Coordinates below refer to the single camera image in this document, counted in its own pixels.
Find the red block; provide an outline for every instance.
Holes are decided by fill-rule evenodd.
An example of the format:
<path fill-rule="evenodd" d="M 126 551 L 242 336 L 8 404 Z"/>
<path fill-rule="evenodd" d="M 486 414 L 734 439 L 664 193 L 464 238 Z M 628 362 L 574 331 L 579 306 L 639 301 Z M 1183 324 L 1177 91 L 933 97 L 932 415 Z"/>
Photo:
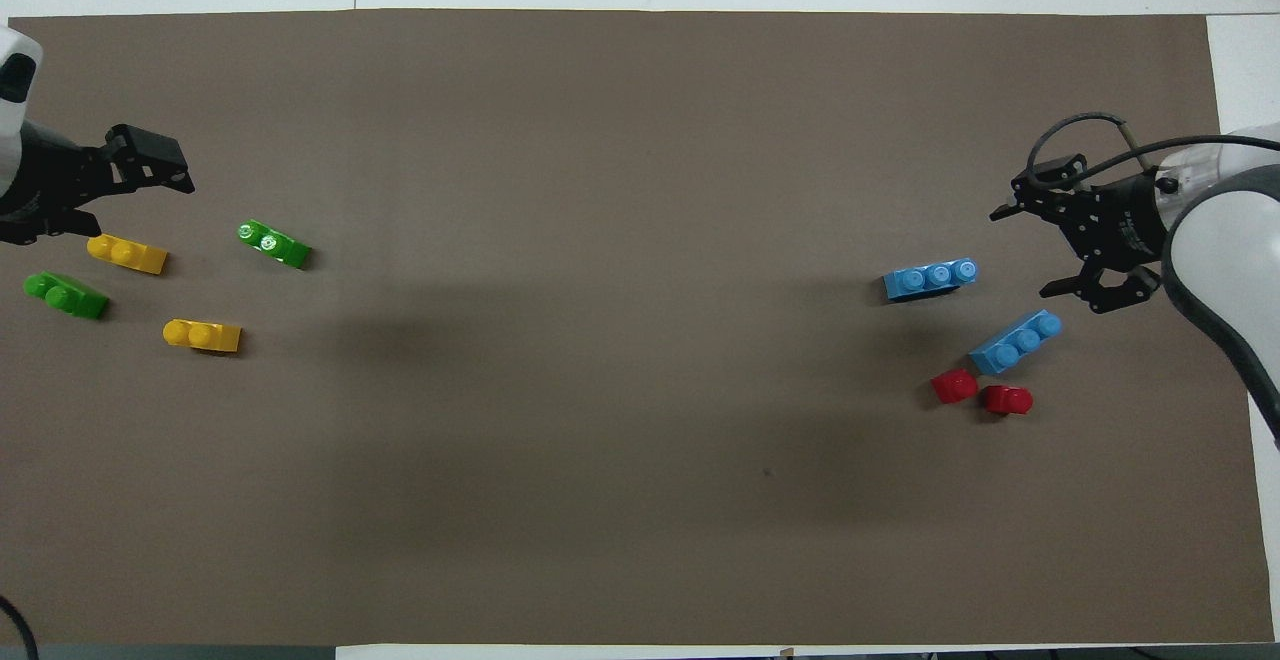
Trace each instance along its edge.
<path fill-rule="evenodd" d="M 947 370 L 929 382 L 933 382 L 933 391 L 937 391 L 938 400 L 942 402 L 960 402 L 965 397 L 978 395 L 978 381 L 965 368 Z"/>
<path fill-rule="evenodd" d="M 992 385 L 982 390 L 983 405 L 992 413 L 998 414 L 1027 414 L 1032 409 L 1032 391 L 1027 388 L 1010 388 L 1007 385 Z"/>

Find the blue block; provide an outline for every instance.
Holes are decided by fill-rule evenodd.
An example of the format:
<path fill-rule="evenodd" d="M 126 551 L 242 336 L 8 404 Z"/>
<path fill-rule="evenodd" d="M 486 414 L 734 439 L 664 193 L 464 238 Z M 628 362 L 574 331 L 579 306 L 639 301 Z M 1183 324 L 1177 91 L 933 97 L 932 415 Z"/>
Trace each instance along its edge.
<path fill-rule="evenodd" d="M 942 295 L 960 285 L 978 280 L 978 263 L 973 260 L 951 260 L 947 263 L 920 265 L 918 269 L 900 269 L 884 276 L 884 292 L 891 303 L 919 301 L 920 297 Z"/>
<path fill-rule="evenodd" d="M 1018 365 L 1023 356 L 1036 350 L 1042 342 L 1048 340 L 1062 331 L 1062 321 L 1057 315 L 1047 310 L 1037 310 L 1034 313 L 1023 315 L 1018 322 L 1002 329 L 991 340 L 983 342 L 969 359 L 978 365 L 978 370 L 988 376 L 996 376 L 1005 370 Z"/>

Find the green block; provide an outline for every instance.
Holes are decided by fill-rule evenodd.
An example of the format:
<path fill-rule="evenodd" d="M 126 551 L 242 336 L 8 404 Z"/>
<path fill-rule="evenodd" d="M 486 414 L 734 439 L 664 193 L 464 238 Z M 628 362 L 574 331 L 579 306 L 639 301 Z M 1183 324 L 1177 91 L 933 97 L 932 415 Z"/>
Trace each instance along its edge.
<path fill-rule="evenodd" d="M 22 283 L 22 290 L 77 318 L 96 318 L 106 308 L 106 295 L 64 274 L 33 274 Z"/>
<path fill-rule="evenodd" d="M 259 253 L 270 255 L 294 269 L 302 269 L 302 262 L 311 251 L 310 246 L 303 246 L 301 242 L 293 240 L 292 237 L 284 235 L 283 232 L 257 221 L 244 221 L 236 234 L 244 246 L 252 247 Z"/>

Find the brown mat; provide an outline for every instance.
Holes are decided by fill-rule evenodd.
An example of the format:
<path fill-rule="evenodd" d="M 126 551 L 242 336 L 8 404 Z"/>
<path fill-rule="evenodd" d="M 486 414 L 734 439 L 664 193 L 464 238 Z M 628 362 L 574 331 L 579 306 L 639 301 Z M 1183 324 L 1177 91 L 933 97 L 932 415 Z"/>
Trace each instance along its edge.
<path fill-rule="evenodd" d="M 1203 18 L 14 26 L 32 119 L 169 133 L 197 185 L 90 206 L 163 278 L 0 247 L 0 586 L 45 641 L 1271 640 L 1228 361 L 1164 295 L 1039 301 L 1065 242 L 986 219 L 1065 114 L 1215 130 Z M 882 304 L 960 255 L 977 285 Z M 106 321 L 23 297 L 42 269 Z M 1041 306 L 1030 417 L 928 402 Z M 173 317 L 243 350 L 165 345 Z"/>

